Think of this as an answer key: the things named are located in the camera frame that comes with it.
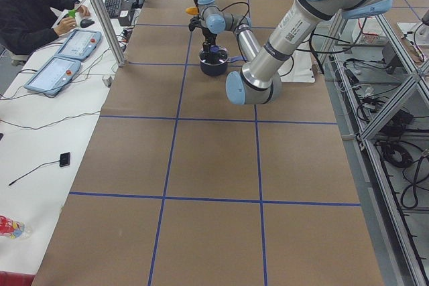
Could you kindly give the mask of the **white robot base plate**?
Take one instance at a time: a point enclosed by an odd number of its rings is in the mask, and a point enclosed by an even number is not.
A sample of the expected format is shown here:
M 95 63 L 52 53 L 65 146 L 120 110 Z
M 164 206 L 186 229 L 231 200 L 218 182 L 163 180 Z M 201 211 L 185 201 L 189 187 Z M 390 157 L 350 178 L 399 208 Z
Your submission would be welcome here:
M 295 52 L 279 69 L 282 82 L 314 83 L 311 55 L 307 52 Z

